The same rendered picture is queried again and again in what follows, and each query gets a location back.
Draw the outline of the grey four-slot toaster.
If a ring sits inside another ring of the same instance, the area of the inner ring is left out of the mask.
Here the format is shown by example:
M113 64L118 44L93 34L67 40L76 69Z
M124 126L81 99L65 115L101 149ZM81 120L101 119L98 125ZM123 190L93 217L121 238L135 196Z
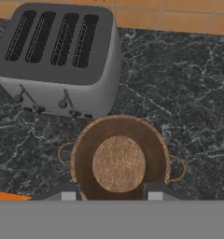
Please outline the grey four-slot toaster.
M119 30L105 7L25 3L0 41L0 85L37 114L96 120L115 104Z

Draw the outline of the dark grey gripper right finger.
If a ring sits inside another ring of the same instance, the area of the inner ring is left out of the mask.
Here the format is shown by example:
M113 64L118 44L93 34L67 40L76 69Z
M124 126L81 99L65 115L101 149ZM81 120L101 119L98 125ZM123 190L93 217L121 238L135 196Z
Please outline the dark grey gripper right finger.
M187 200L187 197L179 192L175 192L158 181L145 181L143 183L145 195L149 201L172 201Z

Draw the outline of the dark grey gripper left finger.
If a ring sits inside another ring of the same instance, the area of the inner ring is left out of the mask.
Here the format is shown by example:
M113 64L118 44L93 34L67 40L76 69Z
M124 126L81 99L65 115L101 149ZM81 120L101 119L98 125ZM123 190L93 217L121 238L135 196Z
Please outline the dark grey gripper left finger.
M57 185L52 190L34 197L35 201L76 201L79 194L79 184L70 181Z

